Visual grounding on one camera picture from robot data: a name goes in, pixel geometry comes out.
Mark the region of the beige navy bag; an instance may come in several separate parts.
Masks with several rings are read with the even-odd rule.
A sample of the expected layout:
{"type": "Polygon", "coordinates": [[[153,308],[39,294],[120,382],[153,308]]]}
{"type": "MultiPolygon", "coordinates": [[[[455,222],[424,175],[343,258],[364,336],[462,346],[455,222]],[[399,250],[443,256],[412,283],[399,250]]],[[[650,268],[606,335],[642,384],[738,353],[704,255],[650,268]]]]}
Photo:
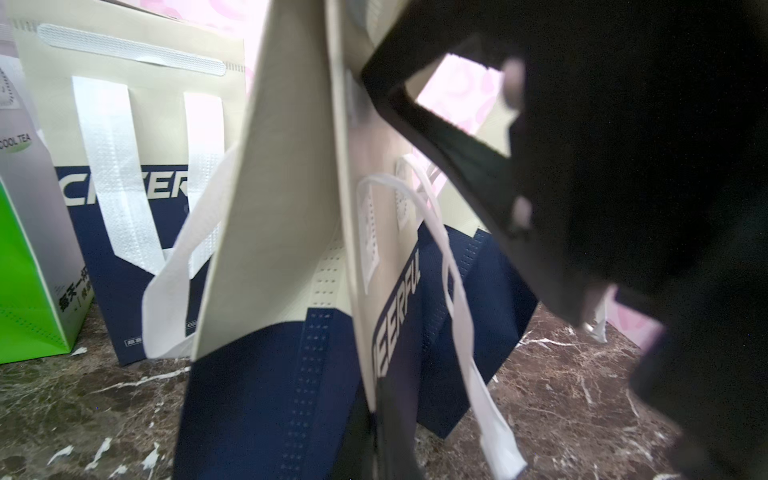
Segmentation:
{"type": "MultiPolygon", "coordinates": [[[[474,360],[485,382],[522,339],[538,299],[449,181],[437,200],[474,322],[474,360]]],[[[441,280],[442,254],[419,228],[423,343],[417,422],[445,439],[470,408],[441,280]]]]}
{"type": "Polygon", "coordinates": [[[150,358],[192,360],[176,479],[346,479],[363,390],[419,399],[419,228],[479,442],[497,479],[526,466],[476,366],[474,322],[437,196],[411,144],[357,80],[401,1],[272,1],[239,143],[218,166],[142,301],[150,358]]]}
{"type": "Polygon", "coordinates": [[[151,1],[7,1],[24,83],[118,361],[246,107],[243,41],[151,1]]]}

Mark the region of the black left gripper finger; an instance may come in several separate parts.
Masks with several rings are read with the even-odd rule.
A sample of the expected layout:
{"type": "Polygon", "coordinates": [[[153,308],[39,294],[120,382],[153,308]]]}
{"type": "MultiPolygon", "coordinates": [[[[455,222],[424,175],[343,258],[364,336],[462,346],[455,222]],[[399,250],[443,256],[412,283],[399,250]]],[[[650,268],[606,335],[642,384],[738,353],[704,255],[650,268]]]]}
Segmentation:
{"type": "Polygon", "coordinates": [[[414,452],[416,401],[397,381],[382,377],[376,383],[376,406],[371,412],[359,390],[344,433],[346,479],[421,479],[414,452]]]}

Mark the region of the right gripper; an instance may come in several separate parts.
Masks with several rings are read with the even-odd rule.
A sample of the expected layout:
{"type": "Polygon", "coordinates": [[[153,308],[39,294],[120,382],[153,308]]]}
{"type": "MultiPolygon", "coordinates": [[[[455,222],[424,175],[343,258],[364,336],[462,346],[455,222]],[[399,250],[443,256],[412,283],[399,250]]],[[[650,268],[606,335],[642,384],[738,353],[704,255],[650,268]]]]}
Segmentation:
{"type": "Polygon", "coordinates": [[[765,2],[412,1],[361,77],[554,314],[663,325],[630,385],[683,476],[766,477],[765,2]],[[507,153],[408,94],[448,53],[505,72],[507,153]]]}

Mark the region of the green white takeout bag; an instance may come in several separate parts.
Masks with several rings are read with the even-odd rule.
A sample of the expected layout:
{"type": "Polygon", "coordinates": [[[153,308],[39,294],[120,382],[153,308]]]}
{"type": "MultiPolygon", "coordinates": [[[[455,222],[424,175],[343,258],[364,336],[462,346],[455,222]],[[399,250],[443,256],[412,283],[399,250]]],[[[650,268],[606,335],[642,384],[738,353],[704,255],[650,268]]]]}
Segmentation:
{"type": "Polygon", "coordinates": [[[1,361],[72,350],[93,289],[49,151],[1,58],[1,361]]]}

